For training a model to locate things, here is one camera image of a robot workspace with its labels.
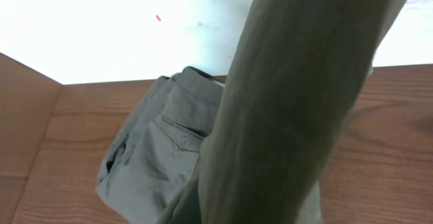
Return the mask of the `light khaki shorts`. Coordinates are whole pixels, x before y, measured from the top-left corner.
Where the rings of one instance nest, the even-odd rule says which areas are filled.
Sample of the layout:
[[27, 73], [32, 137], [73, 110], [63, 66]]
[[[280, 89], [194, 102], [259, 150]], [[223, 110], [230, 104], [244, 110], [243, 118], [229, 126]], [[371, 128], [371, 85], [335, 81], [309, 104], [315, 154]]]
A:
[[294, 223], [406, 0], [253, 0], [212, 133], [161, 223]]

